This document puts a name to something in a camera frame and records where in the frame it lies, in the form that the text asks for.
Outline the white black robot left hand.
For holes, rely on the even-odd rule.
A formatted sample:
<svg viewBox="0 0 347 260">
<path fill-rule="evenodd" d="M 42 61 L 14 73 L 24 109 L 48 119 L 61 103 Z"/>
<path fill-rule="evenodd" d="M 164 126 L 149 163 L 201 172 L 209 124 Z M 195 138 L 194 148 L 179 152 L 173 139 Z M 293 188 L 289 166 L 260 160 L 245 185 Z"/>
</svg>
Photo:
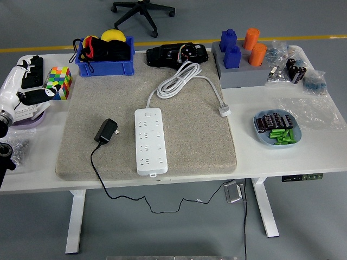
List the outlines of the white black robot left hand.
<svg viewBox="0 0 347 260">
<path fill-rule="evenodd" d="M 43 58 L 35 55 L 20 60 L 1 86 L 1 124 L 36 120 L 57 96 L 63 84 L 44 79 Z"/>
</svg>

